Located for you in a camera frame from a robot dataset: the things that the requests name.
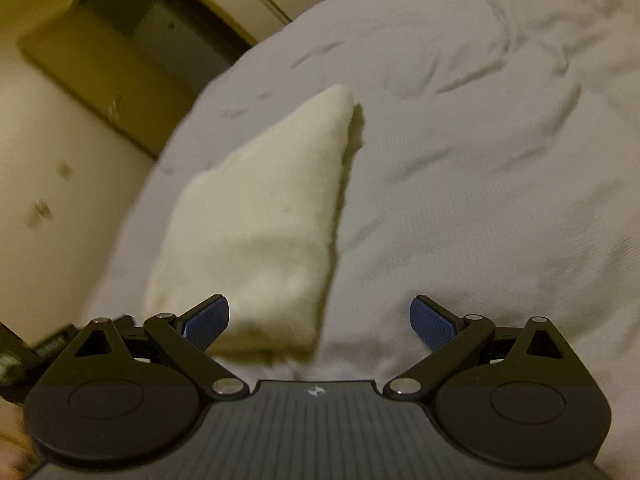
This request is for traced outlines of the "cream knit sweater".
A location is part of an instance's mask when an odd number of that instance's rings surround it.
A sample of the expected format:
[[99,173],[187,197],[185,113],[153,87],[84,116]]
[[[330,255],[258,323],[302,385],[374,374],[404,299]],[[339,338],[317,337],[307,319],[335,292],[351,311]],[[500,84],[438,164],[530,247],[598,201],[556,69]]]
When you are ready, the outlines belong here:
[[222,295],[229,325],[206,350],[311,350],[354,109],[349,90],[334,84],[194,176],[170,215],[144,314],[181,314]]

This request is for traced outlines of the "grey duvet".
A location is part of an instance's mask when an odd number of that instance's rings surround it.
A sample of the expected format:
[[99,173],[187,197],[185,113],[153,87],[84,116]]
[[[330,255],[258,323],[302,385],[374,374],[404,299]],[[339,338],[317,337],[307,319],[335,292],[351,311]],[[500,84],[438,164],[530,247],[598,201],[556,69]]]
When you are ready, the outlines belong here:
[[604,390],[599,465],[639,474],[639,0],[326,0],[200,94],[85,315],[140,314],[198,172],[334,84],[359,110],[316,351],[249,382],[387,382],[424,356],[411,299],[551,318]]

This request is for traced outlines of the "wooden door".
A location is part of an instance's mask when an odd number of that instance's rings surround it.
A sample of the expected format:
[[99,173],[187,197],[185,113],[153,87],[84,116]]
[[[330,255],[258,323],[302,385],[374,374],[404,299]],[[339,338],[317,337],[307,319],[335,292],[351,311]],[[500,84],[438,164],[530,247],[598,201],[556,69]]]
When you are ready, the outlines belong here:
[[78,6],[18,44],[29,61],[153,157],[209,81],[247,49],[225,24],[200,24],[161,3],[129,34]]

